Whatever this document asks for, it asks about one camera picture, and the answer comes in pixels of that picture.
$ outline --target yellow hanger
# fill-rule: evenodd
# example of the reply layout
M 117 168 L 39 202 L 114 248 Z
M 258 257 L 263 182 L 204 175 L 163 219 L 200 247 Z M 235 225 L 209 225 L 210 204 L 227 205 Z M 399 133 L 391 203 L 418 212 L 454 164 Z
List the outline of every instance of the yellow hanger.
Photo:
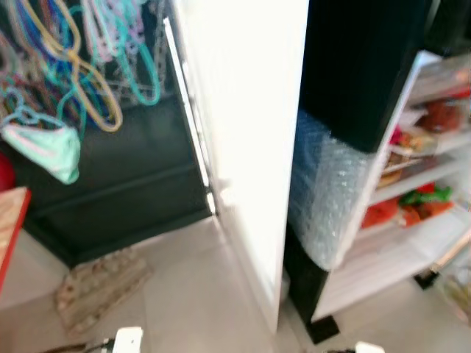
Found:
M 89 74 L 89 72 L 87 72 L 85 70 L 85 67 L 81 67 L 80 68 L 80 73 L 82 73 L 83 76 L 87 76 Z M 103 91 L 101 91 L 101 88 L 100 88 L 100 84 L 95 81 L 92 77 L 92 79 L 89 80 L 89 82 L 95 87 L 95 91 L 96 91 L 96 95 L 97 96 L 100 96 L 101 97 L 101 100 L 105 102 L 105 104 L 107 105 L 107 107 L 110 106 L 110 97 L 108 95 L 106 95 Z M 113 117 L 111 115 L 108 116 L 108 119 L 107 120 L 111 120 Z
M 13 28 L 13 33 L 15 35 L 15 39 L 23 47 L 23 49 L 28 53 L 29 57 L 27 58 L 18 58 L 18 61 L 21 62 L 21 68 L 15 74 L 19 75 L 23 78 L 26 82 L 31 82 L 33 86 L 38 89 L 40 97 L 42 98 L 43 103 L 46 105 L 46 110 L 49 114 L 54 114 L 55 107 L 51 100 L 51 96 L 49 95 L 46 85 L 44 83 L 44 77 L 41 75 L 39 70 L 39 58 L 36 51 L 30 46 L 28 41 L 25 39 L 23 32 L 20 28 L 20 24 L 18 22 L 18 18 L 16 17 L 16 10 L 13 9 L 13 1 L 7 2 L 7 10 L 8 10 L 8 18 L 10 20 L 11 26 Z M 10 46 L 10 44 L 6 41 L 1 42 L 2 45 Z
M 43 40 L 44 46 L 51 52 L 59 60 L 67 60 L 70 61 L 72 64 L 72 73 L 71 73 L 71 81 L 77 88 L 77 95 L 85 105 L 85 109 L 87 110 L 88 114 L 92 119 L 96 122 L 96 124 L 100 127 L 100 129 L 106 132 L 115 132 L 119 129 L 123 122 L 123 115 L 121 108 L 116 101 L 113 92 L 111 91 L 110 86 L 106 83 L 106 79 L 89 63 L 82 60 L 79 55 L 79 49 L 82 38 L 80 37 L 79 30 L 77 25 L 75 24 L 74 19 L 68 12 L 67 6 L 61 0 L 54 0 L 55 4 L 60 8 L 61 13 L 64 15 L 65 19 L 68 22 L 69 28 L 72 31 L 72 37 L 74 40 L 74 44 L 72 48 L 65 49 L 61 46 L 55 38 L 49 33 L 47 28 L 42 24 L 40 19 L 36 16 L 35 11 L 32 9 L 31 4 L 28 0 L 20 0 L 23 4 L 24 9 L 28 12 L 29 17 L 32 19 L 36 27 L 41 33 L 41 37 Z M 12 15 L 16 13 L 16 9 L 10 8 L 10 12 Z M 110 113 L 110 117 L 113 117 L 114 124 L 108 123 L 100 114 L 96 111 L 95 107 L 91 104 L 90 100 L 88 99 L 85 91 L 83 90 L 82 86 L 79 83 L 79 70 L 83 68 L 88 72 L 91 72 L 93 78 L 96 82 L 101 86 L 100 91 L 105 94 L 107 97 L 108 105 L 108 112 Z

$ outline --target plastic hanger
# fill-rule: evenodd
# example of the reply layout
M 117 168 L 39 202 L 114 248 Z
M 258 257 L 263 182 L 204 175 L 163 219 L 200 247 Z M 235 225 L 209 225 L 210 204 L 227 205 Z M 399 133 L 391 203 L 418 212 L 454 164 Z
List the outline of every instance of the plastic hanger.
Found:
M 105 78 L 92 65 L 83 61 L 79 57 L 78 51 L 81 44 L 81 37 L 77 25 L 74 22 L 74 19 L 68 12 L 67 6 L 65 6 L 65 4 L 61 0 L 54 0 L 53 2 L 54 5 L 57 6 L 57 8 L 59 9 L 61 16 L 64 17 L 65 21 L 67 21 L 68 28 L 71 30 L 73 39 L 71 43 L 72 47 L 70 48 L 64 48 L 49 33 L 47 28 L 41 23 L 39 18 L 36 16 L 28 0 L 11 1 L 11 3 L 15 5 L 16 9 L 18 9 L 17 5 L 21 5 L 21 7 L 23 7 L 23 9 L 25 10 L 24 12 L 26 12 L 32 24 L 40 33 L 43 48 L 47 50 L 47 52 L 55 59 L 70 62 L 70 64 L 72 65 L 71 82 L 75 86 L 77 90 L 76 94 L 79 100 L 85 105 L 86 111 L 90 115 L 90 117 L 92 117 L 96 124 L 104 131 L 115 132 L 122 125 L 121 109 L 109 85 L 106 83 Z M 106 95 L 108 112 L 113 117 L 112 124 L 108 122 L 110 119 L 105 120 L 102 116 L 100 116 L 99 112 L 97 112 L 96 108 L 91 104 L 90 100 L 86 96 L 85 91 L 79 83 L 79 71 L 81 69 L 91 73 L 94 81 L 97 82 L 98 86 L 100 87 L 100 91 Z
M 83 20 L 85 35 L 87 36 L 88 51 L 102 63 L 108 63 L 113 59 L 113 53 L 117 52 L 119 38 L 116 37 L 116 26 L 106 23 L 102 9 L 94 0 L 82 0 Z
M 21 71 L 20 69 L 20 60 L 18 55 L 15 52 L 15 49 L 10 44 L 9 40 L 4 36 L 3 32 L 0 31 L 0 53 L 2 55 L 2 68 L 0 70 L 0 82 L 2 85 L 14 85 L 16 81 L 13 79 L 13 76 L 16 75 L 16 72 Z M 21 88 L 21 94 L 24 97 L 24 100 L 29 104 L 33 109 L 39 110 L 41 108 L 32 96 Z M 2 115 L 5 117 L 5 112 L 14 111 L 14 107 L 10 105 L 11 99 L 4 99 L 2 102 Z
M 25 87 L 29 90 L 34 90 L 38 93 L 39 97 L 43 102 L 43 106 L 46 108 L 46 111 L 49 115 L 54 115 L 56 111 L 57 101 L 54 100 L 57 98 L 57 94 L 49 87 L 46 86 L 45 77 L 40 74 L 39 58 L 38 53 L 32 48 L 24 37 L 24 31 L 21 28 L 20 20 L 17 17 L 15 11 L 15 5 L 12 1 L 9 1 L 8 6 L 8 16 L 10 23 L 12 24 L 13 32 L 15 39 L 20 43 L 23 49 L 26 50 L 29 57 L 19 57 L 16 55 L 17 60 L 22 63 L 21 67 L 18 70 L 15 70 L 15 73 L 11 75 L 11 78 L 14 81 L 15 86 Z M 11 43 L 6 39 L 5 36 L 1 35 L 1 44 L 9 46 L 13 52 L 15 52 Z M 35 105 L 32 101 L 28 102 L 32 107 Z
M 23 94 L 27 104 L 35 110 L 41 109 L 41 104 L 39 104 L 28 90 L 34 89 L 41 98 L 44 100 L 48 108 L 51 107 L 50 103 L 50 92 L 44 87 L 44 84 L 38 84 L 37 82 L 30 82 L 26 79 L 22 79 L 21 75 L 24 74 L 24 65 L 21 64 L 21 58 L 16 53 L 16 50 L 13 48 L 11 42 L 5 37 L 3 32 L 0 31 L 0 53 L 2 55 L 2 62 L 5 64 L 0 72 L 0 79 L 5 80 L 7 77 L 11 79 L 10 84 L 15 85 L 21 88 L 21 93 Z
M 69 12 L 71 15 L 74 15 L 75 13 L 78 13 L 78 12 L 82 12 L 83 9 L 82 7 L 76 5 L 76 6 L 73 6 L 69 9 Z M 67 22 L 63 22 L 62 23 L 62 33 L 64 34 L 64 38 L 63 38 L 63 42 L 64 44 L 68 44 L 68 24 Z M 92 63 L 91 63 L 92 66 L 94 66 L 94 57 L 92 56 Z M 60 80 L 57 79 L 56 73 L 52 74 L 49 79 L 55 83 L 56 85 L 61 85 L 60 83 Z M 64 73 L 66 76 L 69 76 L 70 75 L 70 71 L 67 70 L 65 73 Z M 91 86 L 91 83 L 90 83 L 90 79 L 92 77 L 91 73 L 84 73 L 83 70 L 81 71 L 81 74 L 82 74 L 82 77 L 79 78 L 79 83 L 81 85 L 87 85 L 88 87 Z M 67 92 L 63 97 L 62 99 L 59 101 L 59 103 L 57 104 L 57 118 L 59 120 L 62 120 L 63 118 L 63 112 L 64 112 L 64 108 L 65 108 L 65 103 L 69 100 L 69 99 L 72 99 L 75 95 L 77 91 L 77 88 L 75 87 L 75 85 L 72 87 L 72 89 L 70 89 L 69 92 Z M 91 94 L 91 100 L 93 101 L 93 105 L 94 107 L 98 107 L 98 111 L 99 111 L 99 114 L 100 115 L 103 115 L 102 114 L 102 107 L 101 107 L 101 104 L 99 102 L 99 99 L 98 99 L 98 95 L 97 95 L 97 92 L 95 90 L 93 90 L 92 94 Z M 83 109 L 83 105 L 82 104 L 79 104 L 79 112 L 77 112 L 77 115 L 79 116 L 79 120 L 81 121 L 81 127 L 80 127 L 80 139 L 83 140 L 83 137 L 85 135 L 85 125 L 86 125 L 86 110 Z
M 5 99 L 14 98 L 15 107 L 13 113 L 5 116 L 1 121 L 1 127 L 5 126 L 13 120 L 17 120 L 23 125 L 38 125 L 42 122 L 54 125 L 55 127 L 65 127 L 63 121 L 59 121 L 48 114 L 37 113 L 25 104 L 25 100 L 21 92 L 14 87 L 8 87 L 2 92 Z
M 115 42 L 117 44 L 116 50 L 110 51 L 109 54 L 112 57 L 115 57 L 119 66 L 122 69 L 124 78 L 128 81 L 132 93 L 137 97 L 138 101 L 144 105 L 154 105 L 157 104 L 160 99 L 160 82 L 158 79 L 157 71 L 155 69 L 155 64 L 152 59 L 152 55 L 149 52 L 146 44 L 144 43 L 144 38 L 140 38 L 138 34 L 139 24 L 136 26 L 136 33 L 130 32 L 130 28 L 126 25 L 124 18 L 127 16 L 125 11 L 131 12 L 131 18 L 135 18 L 137 22 L 142 21 L 141 18 L 141 9 L 137 2 L 133 0 L 123 0 L 118 4 L 110 5 L 108 7 L 104 6 L 104 0 L 82 0 L 82 3 L 86 6 L 88 10 L 84 11 L 93 11 L 97 18 L 101 18 L 100 32 L 105 33 L 106 38 L 111 38 L 114 36 L 119 39 Z M 92 15 L 84 16 L 84 27 L 93 28 L 96 24 L 91 22 L 90 18 Z M 126 47 L 135 48 L 135 52 L 139 53 L 143 59 L 146 70 L 149 73 L 151 80 L 151 85 L 153 87 L 153 96 L 150 98 L 145 97 L 138 87 L 136 78 L 132 74 L 129 59 L 127 57 Z

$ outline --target gray floor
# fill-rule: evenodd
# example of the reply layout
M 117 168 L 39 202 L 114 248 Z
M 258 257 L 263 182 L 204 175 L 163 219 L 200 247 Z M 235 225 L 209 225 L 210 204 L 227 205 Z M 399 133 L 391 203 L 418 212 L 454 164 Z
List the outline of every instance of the gray floor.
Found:
M 51 297 L 0 312 L 0 352 L 36 353 L 100 341 L 142 326 L 142 353 L 323 352 L 358 340 L 387 353 L 471 352 L 471 329 L 430 290 L 402 282 L 336 315 L 342 334 L 314 346 L 291 302 L 276 337 L 265 327 L 230 243 L 212 219 L 158 237 L 141 249 L 153 277 L 82 338 L 67 338 Z

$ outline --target red object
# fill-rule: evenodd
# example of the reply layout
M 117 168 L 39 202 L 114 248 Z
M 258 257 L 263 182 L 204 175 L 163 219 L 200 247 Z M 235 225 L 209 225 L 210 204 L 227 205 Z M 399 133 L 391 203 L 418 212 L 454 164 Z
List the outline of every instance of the red object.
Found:
M 453 207 L 452 202 L 426 202 L 424 204 L 408 205 L 402 207 L 403 218 L 406 221 L 406 227 L 411 227 L 448 211 L 451 207 Z
M 389 144 L 390 145 L 395 145 L 395 144 L 399 143 L 400 138 L 401 138 L 402 135 L 403 135 L 403 132 L 400 131 L 400 128 L 398 126 L 396 126 L 396 128 L 394 129 L 394 132 L 392 133 L 391 141 L 389 141 Z
M 428 184 L 422 185 L 420 188 L 417 188 L 417 191 L 420 193 L 434 193 L 435 182 L 429 182 Z
M 15 187 L 15 171 L 12 163 L 0 153 L 0 192 Z
M 3 259 L 0 258 L 0 293 L 1 288 L 3 287 L 3 282 L 7 275 L 8 265 L 12 259 L 13 249 L 15 248 L 16 241 L 18 240 L 18 235 L 20 233 L 20 229 L 23 226 L 24 217 L 26 216 L 26 211 L 28 210 L 29 201 L 31 200 L 31 191 L 26 190 L 23 198 L 23 204 L 21 205 L 20 212 L 18 213 L 18 217 L 16 218 L 15 227 L 13 229 L 13 233 L 10 236 L 10 240 L 8 241 L 7 248 L 5 250 Z
M 462 92 L 453 94 L 452 97 L 454 99 L 468 98 L 470 96 L 470 93 L 471 93 L 470 88 L 466 88 Z
M 368 207 L 361 228 L 368 228 L 391 220 L 399 210 L 398 198 L 386 200 Z
M 419 119 L 417 126 L 437 134 L 459 129 L 462 122 L 462 113 L 459 104 L 456 102 L 449 99 L 440 99 L 426 103 L 428 114 Z

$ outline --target shelving unit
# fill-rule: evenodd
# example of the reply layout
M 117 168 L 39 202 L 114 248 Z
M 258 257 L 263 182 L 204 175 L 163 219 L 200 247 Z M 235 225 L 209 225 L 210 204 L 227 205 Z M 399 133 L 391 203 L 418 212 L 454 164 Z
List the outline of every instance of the shelving unit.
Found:
M 430 266 L 466 236 L 468 212 L 460 207 L 411 228 L 389 225 L 358 239 L 344 264 L 331 274 L 314 318 L 322 318 Z
M 427 65 L 437 61 L 437 58 L 422 52 L 419 61 L 420 65 Z M 420 98 L 416 88 L 405 87 L 403 93 L 414 101 Z M 398 123 L 405 107 L 407 104 L 393 115 L 390 124 L 395 126 Z M 407 161 L 397 182 L 376 190 L 391 151 L 389 141 L 393 130 L 394 127 L 389 128 L 383 137 L 382 147 L 378 149 L 379 157 L 370 170 L 371 182 L 364 189 L 366 204 L 362 202 L 359 207 L 364 207 L 366 212 L 368 206 L 437 181 L 440 185 L 453 186 L 453 198 L 461 200 L 469 197 L 461 195 L 461 186 L 452 180 L 456 180 L 460 172 L 471 171 L 471 149 L 468 150 L 471 147 L 470 128 L 437 135 L 434 157 Z M 471 183 L 464 190 L 471 190 Z M 461 204 L 463 202 L 456 202 L 447 212 L 408 228 L 401 227 L 399 220 L 393 218 L 385 224 L 359 229 L 359 219 L 355 223 L 356 235 L 345 235 L 350 239 L 343 241 L 351 242 L 351 247 L 344 253 L 343 262 L 330 272 L 312 321 L 332 315 L 433 265 L 470 232 L 471 213 Z

